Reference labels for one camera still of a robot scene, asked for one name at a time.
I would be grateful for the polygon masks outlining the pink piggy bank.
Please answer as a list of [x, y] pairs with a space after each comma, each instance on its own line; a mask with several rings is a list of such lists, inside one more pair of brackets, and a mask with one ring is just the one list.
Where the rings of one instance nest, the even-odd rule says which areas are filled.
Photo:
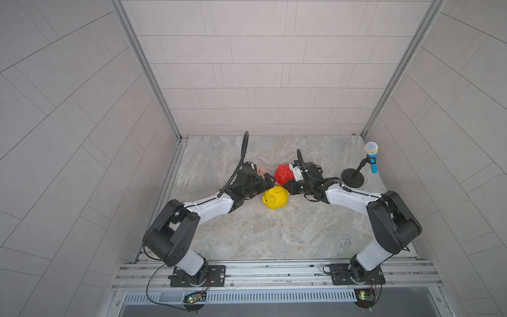
[[261, 176], [263, 179], [265, 179], [266, 174], [269, 174], [268, 170], [262, 166], [258, 166], [256, 170], [257, 170], [257, 175]]

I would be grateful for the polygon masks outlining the red piggy bank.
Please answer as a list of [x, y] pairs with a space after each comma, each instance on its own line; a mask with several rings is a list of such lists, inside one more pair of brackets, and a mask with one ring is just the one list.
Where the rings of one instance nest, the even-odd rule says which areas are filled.
[[290, 168], [290, 164], [278, 166], [275, 172], [275, 180], [280, 186], [284, 186], [288, 181], [295, 179], [294, 173]]

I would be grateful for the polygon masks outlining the yellow piggy bank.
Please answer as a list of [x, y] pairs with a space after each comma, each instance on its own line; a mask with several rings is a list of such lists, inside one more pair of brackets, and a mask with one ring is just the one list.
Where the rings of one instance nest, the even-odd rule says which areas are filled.
[[288, 203], [289, 192], [282, 186], [274, 186], [264, 193], [262, 201], [269, 209], [280, 209]]

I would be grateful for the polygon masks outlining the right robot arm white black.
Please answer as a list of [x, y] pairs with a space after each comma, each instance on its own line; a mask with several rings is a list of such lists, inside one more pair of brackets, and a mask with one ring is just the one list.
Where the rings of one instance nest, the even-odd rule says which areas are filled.
[[312, 162], [295, 160], [288, 169], [289, 180], [283, 187], [291, 195], [312, 196], [311, 202], [343, 206], [368, 217], [374, 238], [351, 258], [347, 272], [357, 284], [392, 256], [408, 248], [422, 233], [421, 224], [394, 191], [370, 193], [348, 186], [339, 177], [324, 178], [322, 169]]

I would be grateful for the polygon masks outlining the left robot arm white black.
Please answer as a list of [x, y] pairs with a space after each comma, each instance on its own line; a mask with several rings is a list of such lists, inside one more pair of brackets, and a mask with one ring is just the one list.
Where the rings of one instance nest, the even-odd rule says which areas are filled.
[[255, 164], [244, 162], [216, 194], [196, 202], [170, 200], [145, 233], [143, 246], [168, 267], [175, 266], [200, 283], [208, 263], [191, 249], [199, 225], [235, 211], [246, 200], [264, 194], [274, 185], [272, 175], [261, 175]]

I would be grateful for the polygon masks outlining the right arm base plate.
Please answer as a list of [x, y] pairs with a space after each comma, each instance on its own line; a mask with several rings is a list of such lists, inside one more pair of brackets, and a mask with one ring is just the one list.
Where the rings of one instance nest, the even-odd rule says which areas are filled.
[[334, 285], [384, 285], [384, 277], [380, 265], [367, 271], [361, 265], [329, 264], [326, 272], [331, 276]]

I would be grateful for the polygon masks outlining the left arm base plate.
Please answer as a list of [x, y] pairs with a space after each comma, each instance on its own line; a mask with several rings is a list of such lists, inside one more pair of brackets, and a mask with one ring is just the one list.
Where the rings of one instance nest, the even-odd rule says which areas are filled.
[[194, 276], [180, 268], [174, 268], [173, 274], [168, 276], [171, 287], [223, 287], [226, 276], [225, 265], [206, 264]]

